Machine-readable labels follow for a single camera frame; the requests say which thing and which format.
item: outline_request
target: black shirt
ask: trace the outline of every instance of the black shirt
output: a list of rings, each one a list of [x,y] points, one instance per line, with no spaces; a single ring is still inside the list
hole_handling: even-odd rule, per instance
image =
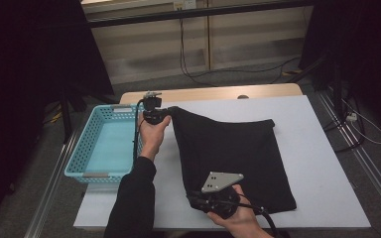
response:
[[[149,237],[154,225],[156,175],[154,163],[137,158],[129,175],[119,184],[104,237]]]

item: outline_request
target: plastic basket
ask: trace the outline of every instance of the plastic basket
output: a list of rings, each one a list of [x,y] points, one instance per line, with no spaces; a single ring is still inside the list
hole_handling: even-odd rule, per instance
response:
[[[96,106],[79,137],[64,174],[79,182],[120,182],[133,164],[136,105]],[[138,155],[141,152],[138,140]]]

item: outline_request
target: white tabletop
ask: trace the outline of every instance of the white tabletop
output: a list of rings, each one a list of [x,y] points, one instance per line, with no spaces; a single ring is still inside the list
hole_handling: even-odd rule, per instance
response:
[[[273,119],[274,132],[297,209],[272,214],[282,228],[361,228],[370,223],[305,96],[163,103],[223,122]],[[209,230],[220,227],[192,209],[182,182],[179,149],[171,124],[156,157],[156,229]],[[102,229],[118,184],[90,184],[74,226]],[[268,223],[262,216],[263,227]]]

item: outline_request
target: black cloth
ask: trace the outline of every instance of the black cloth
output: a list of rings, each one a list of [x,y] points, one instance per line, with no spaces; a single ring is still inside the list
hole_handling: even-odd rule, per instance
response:
[[[138,157],[129,175],[122,178],[104,237],[149,237],[154,225],[156,175],[154,163]]]
[[[239,184],[252,204],[269,213],[296,209],[273,120],[226,123],[180,107],[169,110],[188,198],[201,190],[210,172],[243,174]]]

